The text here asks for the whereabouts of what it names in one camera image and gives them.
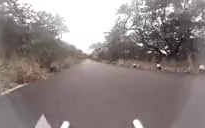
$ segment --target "dry grass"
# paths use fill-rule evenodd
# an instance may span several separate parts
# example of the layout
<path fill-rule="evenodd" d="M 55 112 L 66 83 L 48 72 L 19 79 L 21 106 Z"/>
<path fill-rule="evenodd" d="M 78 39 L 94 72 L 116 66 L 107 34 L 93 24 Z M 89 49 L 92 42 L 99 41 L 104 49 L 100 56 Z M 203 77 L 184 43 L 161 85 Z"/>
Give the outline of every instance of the dry grass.
<path fill-rule="evenodd" d="M 55 62 L 59 68 L 66 68 L 80 63 L 78 58 L 61 59 Z M 19 84 L 25 84 L 38 79 L 47 79 L 51 74 L 36 61 L 14 56 L 9 60 L 0 59 L 0 93 Z"/>
<path fill-rule="evenodd" d="M 46 78 L 47 71 L 34 60 L 20 58 L 6 62 L 3 66 L 3 74 L 12 83 L 24 84 Z"/>

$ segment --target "bush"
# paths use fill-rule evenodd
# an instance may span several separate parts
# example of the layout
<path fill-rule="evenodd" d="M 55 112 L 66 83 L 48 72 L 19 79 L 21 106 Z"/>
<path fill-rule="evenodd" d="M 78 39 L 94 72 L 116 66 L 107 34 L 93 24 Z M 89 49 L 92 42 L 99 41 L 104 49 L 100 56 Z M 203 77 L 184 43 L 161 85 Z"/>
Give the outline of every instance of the bush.
<path fill-rule="evenodd" d="M 15 58 L 8 60 L 3 66 L 3 74 L 13 83 L 23 84 L 45 78 L 47 70 L 34 60 Z"/>

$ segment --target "white sky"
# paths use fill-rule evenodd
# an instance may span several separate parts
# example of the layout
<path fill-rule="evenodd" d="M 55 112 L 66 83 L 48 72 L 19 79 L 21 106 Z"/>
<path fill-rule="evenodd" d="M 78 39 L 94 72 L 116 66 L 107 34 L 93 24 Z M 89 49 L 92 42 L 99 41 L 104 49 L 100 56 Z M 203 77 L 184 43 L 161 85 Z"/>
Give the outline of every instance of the white sky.
<path fill-rule="evenodd" d="M 103 33 L 115 22 L 115 13 L 129 0 L 19 0 L 31 3 L 36 11 L 58 13 L 65 18 L 69 33 L 63 40 L 89 52 L 92 43 L 104 41 Z"/>

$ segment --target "road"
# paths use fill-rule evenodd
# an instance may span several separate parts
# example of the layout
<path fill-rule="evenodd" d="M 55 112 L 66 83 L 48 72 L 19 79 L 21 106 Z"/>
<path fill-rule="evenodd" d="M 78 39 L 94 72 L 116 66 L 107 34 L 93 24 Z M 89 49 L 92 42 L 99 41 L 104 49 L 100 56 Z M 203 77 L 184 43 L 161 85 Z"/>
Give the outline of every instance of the road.
<path fill-rule="evenodd" d="M 25 127 L 44 115 L 52 128 L 65 120 L 72 128 L 131 128 L 135 118 L 144 128 L 205 128 L 205 76 L 87 60 L 5 99 Z"/>

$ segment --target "tree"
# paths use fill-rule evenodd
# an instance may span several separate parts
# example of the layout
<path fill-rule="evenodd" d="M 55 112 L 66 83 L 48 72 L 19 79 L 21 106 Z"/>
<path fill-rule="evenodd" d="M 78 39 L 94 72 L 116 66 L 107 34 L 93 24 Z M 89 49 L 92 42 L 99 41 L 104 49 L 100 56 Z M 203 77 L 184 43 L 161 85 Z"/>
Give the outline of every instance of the tree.
<path fill-rule="evenodd" d="M 117 14 L 116 26 L 122 34 L 157 57 L 185 57 L 190 54 L 185 44 L 196 45 L 198 38 L 205 38 L 205 1 L 134 0 L 122 5 Z"/>

